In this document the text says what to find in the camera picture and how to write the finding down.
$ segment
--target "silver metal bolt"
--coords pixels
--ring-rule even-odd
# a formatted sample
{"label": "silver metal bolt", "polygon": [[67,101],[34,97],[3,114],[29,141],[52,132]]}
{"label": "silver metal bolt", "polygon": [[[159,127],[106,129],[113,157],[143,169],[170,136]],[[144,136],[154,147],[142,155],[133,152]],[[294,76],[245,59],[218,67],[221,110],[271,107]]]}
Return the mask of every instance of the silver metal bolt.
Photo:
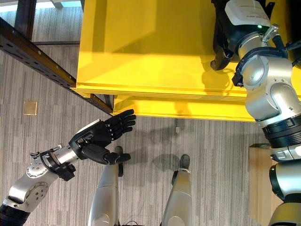
{"label": "silver metal bolt", "polygon": [[279,29],[279,26],[277,24],[272,24],[271,27],[265,32],[262,42],[268,42],[270,39],[270,36],[273,32],[277,32]]}

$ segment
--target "cardboard box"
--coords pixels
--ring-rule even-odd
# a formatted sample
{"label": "cardboard box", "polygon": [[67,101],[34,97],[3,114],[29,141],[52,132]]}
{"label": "cardboard box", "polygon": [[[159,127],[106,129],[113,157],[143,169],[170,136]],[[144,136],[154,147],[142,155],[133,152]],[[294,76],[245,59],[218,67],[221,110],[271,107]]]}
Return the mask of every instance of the cardboard box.
{"label": "cardboard box", "polygon": [[268,146],[249,148],[249,213],[262,226],[269,225],[274,210],[282,203],[269,180],[269,169],[276,163]]}

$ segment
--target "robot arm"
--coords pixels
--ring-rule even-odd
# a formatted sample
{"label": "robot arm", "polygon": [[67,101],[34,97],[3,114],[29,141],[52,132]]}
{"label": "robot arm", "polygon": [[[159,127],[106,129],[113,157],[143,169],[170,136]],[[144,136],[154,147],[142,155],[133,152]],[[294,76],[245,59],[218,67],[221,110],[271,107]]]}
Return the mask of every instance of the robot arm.
{"label": "robot arm", "polygon": [[132,131],[136,116],[125,111],[106,121],[96,120],[78,131],[69,145],[59,145],[42,153],[32,153],[32,163],[15,182],[0,207],[2,226],[21,226],[44,199],[50,185],[57,179],[74,177],[78,159],[91,159],[101,164],[122,163],[130,159],[126,153],[110,153],[105,147],[122,134]]}
{"label": "robot arm", "polygon": [[270,226],[301,224],[301,103],[291,83],[287,50],[270,25],[273,6],[262,0],[212,0],[216,10],[214,70],[227,66],[233,56],[239,63],[232,79],[247,90],[246,109],[262,128],[278,162],[270,168],[273,192],[284,201]]}

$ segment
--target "silver robot leg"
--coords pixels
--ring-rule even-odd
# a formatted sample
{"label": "silver robot leg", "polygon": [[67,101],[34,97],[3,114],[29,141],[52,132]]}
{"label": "silver robot leg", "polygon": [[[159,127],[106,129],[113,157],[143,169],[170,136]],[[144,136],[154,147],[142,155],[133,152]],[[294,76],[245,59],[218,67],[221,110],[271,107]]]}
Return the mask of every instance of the silver robot leg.
{"label": "silver robot leg", "polygon": [[92,201],[88,225],[117,226],[118,205],[118,164],[107,165]]}
{"label": "silver robot leg", "polygon": [[183,155],[180,167],[174,176],[173,188],[169,195],[162,219],[162,226],[192,226],[192,197],[189,156]]}

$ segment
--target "yellow table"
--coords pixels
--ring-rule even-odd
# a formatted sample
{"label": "yellow table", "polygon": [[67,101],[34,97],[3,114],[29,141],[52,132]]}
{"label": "yellow table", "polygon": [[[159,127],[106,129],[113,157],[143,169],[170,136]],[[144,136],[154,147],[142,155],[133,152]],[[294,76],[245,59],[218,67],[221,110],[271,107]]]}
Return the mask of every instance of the yellow table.
{"label": "yellow table", "polygon": [[[285,1],[272,23],[287,41]],[[253,121],[236,63],[213,71],[215,11],[209,0],[89,0],[85,3],[76,91],[115,95],[114,113]],[[293,84],[301,97],[300,70]]]}

